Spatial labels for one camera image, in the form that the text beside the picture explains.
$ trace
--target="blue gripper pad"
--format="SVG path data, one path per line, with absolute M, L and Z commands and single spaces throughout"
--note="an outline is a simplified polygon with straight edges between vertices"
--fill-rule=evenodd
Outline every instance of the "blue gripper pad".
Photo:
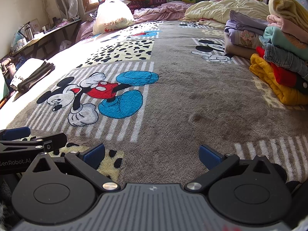
M 199 160 L 210 170 L 224 160 L 224 155 L 203 144 L 199 147 Z
M 98 169 L 100 163 L 105 158 L 105 146 L 101 143 L 88 148 L 86 151 L 80 153 L 78 157 L 92 168 Z
M 5 133 L 2 134 L 3 141 L 13 141 L 25 137 L 29 137 L 31 130 L 28 127 L 6 129 Z

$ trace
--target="blue shoe print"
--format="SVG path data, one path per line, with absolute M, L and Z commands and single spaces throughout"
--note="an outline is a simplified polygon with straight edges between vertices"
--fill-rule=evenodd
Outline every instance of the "blue shoe print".
M 127 71 L 116 77 L 117 82 L 132 86 L 144 86 L 158 81 L 158 74 L 149 71 Z
M 103 100 L 98 105 L 98 110 L 101 114 L 122 119 L 136 113 L 142 106 L 143 96 L 139 90 L 130 90 L 122 95 L 116 96 L 113 102 Z
M 157 32 L 160 32 L 160 30 L 152 30 L 152 31 L 145 31 L 145 35 L 141 35 L 141 37 L 149 37 L 149 36 L 156 36 Z

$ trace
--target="metal screw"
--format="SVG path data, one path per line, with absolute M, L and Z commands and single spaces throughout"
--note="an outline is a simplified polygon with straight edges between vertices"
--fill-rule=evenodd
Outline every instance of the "metal screw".
M 102 187 L 105 190 L 110 190 L 111 191 L 111 190 L 115 190 L 118 187 L 118 185 L 115 182 L 106 182 L 106 183 L 103 184 Z
M 190 190 L 199 190 L 202 188 L 202 185 L 198 182 L 190 182 L 186 185 L 186 187 Z

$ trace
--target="yellow blanket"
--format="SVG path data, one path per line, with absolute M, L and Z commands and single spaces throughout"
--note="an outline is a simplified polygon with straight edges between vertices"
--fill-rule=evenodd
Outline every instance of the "yellow blanket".
M 263 58 L 253 54 L 250 61 L 249 70 L 272 88 L 281 103 L 289 106 L 308 104 L 308 95 L 304 95 L 297 89 L 289 88 L 276 82 L 273 68 Z
M 296 0 L 269 0 L 271 15 L 288 19 L 308 32 L 308 11 Z
M 186 10 L 183 19 L 214 19 L 225 25 L 227 20 L 230 19 L 230 10 L 235 10 L 249 17 L 265 21 L 266 17 L 270 14 L 268 5 L 257 0 L 222 0 L 219 2 L 212 0 L 198 2 L 190 6 Z M 202 25 L 215 27 L 211 21 L 204 21 L 201 23 Z

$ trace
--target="cream comforter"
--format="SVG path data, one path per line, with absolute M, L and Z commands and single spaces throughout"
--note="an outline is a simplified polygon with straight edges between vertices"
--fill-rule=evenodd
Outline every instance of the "cream comforter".
M 229 20 L 230 10 L 248 15 L 252 18 L 266 20 L 270 14 L 269 7 L 257 0 L 221 0 L 202 1 L 189 7 L 185 12 L 185 20 L 213 19 L 222 24 Z M 224 25 L 212 21 L 200 21 L 198 24 L 224 29 Z

